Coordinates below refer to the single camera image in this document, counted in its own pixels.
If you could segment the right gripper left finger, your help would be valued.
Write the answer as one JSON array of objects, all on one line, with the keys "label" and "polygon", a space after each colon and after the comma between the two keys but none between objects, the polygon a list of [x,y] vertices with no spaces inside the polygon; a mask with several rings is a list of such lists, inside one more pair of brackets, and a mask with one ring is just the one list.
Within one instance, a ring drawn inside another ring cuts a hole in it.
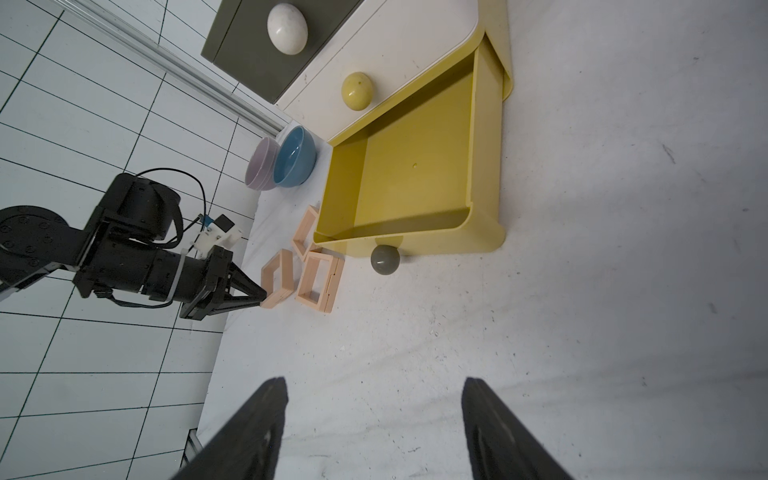
[{"label": "right gripper left finger", "polygon": [[288,401],[283,377],[265,381],[175,477],[272,479],[278,464]]}]

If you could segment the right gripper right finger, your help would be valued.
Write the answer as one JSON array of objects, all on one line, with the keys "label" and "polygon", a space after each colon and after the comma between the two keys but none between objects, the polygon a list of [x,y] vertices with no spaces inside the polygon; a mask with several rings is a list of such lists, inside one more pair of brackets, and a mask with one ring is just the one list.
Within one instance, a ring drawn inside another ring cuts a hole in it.
[{"label": "right gripper right finger", "polygon": [[483,379],[465,380],[461,406],[475,479],[571,477]]}]

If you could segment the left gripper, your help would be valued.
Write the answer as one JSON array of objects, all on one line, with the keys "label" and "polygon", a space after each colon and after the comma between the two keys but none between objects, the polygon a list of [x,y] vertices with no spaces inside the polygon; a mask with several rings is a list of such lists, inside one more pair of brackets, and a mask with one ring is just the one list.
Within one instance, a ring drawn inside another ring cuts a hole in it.
[{"label": "left gripper", "polygon": [[94,294],[128,308],[140,305],[117,299],[116,290],[145,295],[152,308],[180,302],[182,319],[203,320],[258,307],[267,297],[232,259],[233,253],[220,246],[207,258],[195,259],[113,240],[96,249],[76,273],[74,284],[84,298]]}]

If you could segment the orange brooch box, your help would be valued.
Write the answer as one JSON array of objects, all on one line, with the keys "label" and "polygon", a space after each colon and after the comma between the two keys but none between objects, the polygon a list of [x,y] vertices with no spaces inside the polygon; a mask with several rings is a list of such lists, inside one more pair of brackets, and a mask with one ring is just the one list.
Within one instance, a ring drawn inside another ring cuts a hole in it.
[{"label": "orange brooch box", "polygon": [[345,261],[343,258],[309,252],[296,292],[296,300],[316,311],[330,313],[339,291]]},{"label": "orange brooch box", "polygon": [[294,252],[303,262],[306,261],[310,252],[322,250],[313,240],[318,217],[319,210],[315,206],[309,205],[291,239]]},{"label": "orange brooch box", "polygon": [[272,309],[288,299],[294,289],[293,255],[287,249],[280,249],[261,269],[261,286],[267,296],[261,307]]}]

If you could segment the three-drawer storage cabinet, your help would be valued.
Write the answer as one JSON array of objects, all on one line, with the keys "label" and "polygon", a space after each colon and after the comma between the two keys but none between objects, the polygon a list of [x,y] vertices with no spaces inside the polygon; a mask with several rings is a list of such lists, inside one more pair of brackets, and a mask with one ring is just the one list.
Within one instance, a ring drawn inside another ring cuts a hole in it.
[{"label": "three-drawer storage cabinet", "polygon": [[269,38],[273,7],[222,2],[202,55],[331,146],[315,242],[355,257],[498,249],[506,3],[299,1],[295,55]]}]

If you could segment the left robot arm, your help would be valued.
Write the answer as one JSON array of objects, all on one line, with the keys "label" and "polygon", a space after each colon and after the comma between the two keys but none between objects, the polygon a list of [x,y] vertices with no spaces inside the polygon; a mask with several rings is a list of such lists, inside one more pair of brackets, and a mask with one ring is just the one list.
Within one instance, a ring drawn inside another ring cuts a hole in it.
[{"label": "left robot arm", "polygon": [[148,299],[145,309],[180,303],[183,319],[261,305],[266,291],[235,264],[227,247],[214,242],[198,258],[177,252],[185,232],[178,193],[146,173],[118,174],[83,229],[45,208],[4,208],[1,296],[68,270],[84,298],[136,309],[138,303],[114,294],[141,294]]}]

